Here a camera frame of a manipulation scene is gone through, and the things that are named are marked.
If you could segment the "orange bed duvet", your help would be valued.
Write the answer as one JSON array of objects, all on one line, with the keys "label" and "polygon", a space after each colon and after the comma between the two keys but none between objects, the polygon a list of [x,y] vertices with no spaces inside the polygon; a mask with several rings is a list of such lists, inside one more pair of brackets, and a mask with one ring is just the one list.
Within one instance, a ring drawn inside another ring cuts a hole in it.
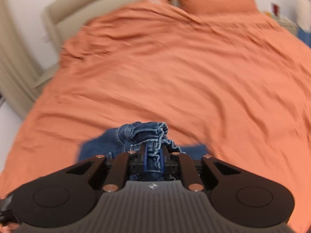
[{"label": "orange bed duvet", "polygon": [[86,23],[21,125],[1,196],[74,163],[80,145],[133,122],[164,122],[286,186],[289,225],[310,227],[310,48],[259,12],[194,16],[141,0]]}]

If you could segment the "blue denim jeans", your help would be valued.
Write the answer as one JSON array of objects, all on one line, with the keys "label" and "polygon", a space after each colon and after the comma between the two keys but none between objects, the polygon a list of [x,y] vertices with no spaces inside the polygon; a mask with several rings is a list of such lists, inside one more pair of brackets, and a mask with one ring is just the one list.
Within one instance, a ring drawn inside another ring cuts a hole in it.
[{"label": "blue denim jeans", "polygon": [[133,175],[130,177],[133,181],[160,182],[175,180],[171,174],[165,175],[161,172],[160,152],[163,145],[167,149],[187,154],[194,160],[200,160],[203,155],[208,153],[208,149],[204,144],[186,147],[177,146],[173,140],[168,138],[166,123],[135,122],[108,129],[101,136],[83,143],[79,151],[78,162],[96,155],[104,155],[108,159],[114,159],[120,153],[139,151],[142,144],[146,145],[147,150],[147,172]]}]

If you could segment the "beige upholstered headboard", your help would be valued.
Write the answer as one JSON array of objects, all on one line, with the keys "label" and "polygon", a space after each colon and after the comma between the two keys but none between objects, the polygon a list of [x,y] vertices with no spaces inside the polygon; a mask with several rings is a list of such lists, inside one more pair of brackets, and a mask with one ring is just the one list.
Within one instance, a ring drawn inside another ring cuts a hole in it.
[{"label": "beige upholstered headboard", "polygon": [[55,0],[42,13],[42,20],[55,50],[74,36],[88,20],[138,0]]}]

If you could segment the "beige curtain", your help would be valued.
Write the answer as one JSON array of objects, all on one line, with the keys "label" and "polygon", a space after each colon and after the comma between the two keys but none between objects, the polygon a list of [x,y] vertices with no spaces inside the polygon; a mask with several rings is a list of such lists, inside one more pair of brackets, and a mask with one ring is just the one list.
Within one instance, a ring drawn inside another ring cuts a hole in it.
[{"label": "beige curtain", "polygon": [[25,118],[41,90],[34,87],[41,66],[27,50],[12,20],[6,0],[1,0],[1,94],[11,109]]}]

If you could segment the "small red box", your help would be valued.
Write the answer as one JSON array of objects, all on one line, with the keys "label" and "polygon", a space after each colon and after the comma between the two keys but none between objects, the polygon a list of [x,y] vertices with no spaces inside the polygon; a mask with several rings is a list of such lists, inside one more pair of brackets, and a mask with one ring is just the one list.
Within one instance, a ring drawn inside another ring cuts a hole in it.
[{"label": "small red box", "polygon": [[278,14],[279,14],[279,5],[278,5],[278,4],[272,3],[272,12],[273,12],[275,15],[278,15]]}]

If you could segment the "white plush alpaca toy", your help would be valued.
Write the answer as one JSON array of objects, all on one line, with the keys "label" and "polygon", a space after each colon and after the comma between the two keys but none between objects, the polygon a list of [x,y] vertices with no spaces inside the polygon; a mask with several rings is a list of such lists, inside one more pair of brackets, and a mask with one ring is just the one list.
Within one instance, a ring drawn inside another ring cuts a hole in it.
[{"label": "white plush alpaca toy", "polygon": [[296,0],[296,17],[298,26],[310,32],[310,0]]}]

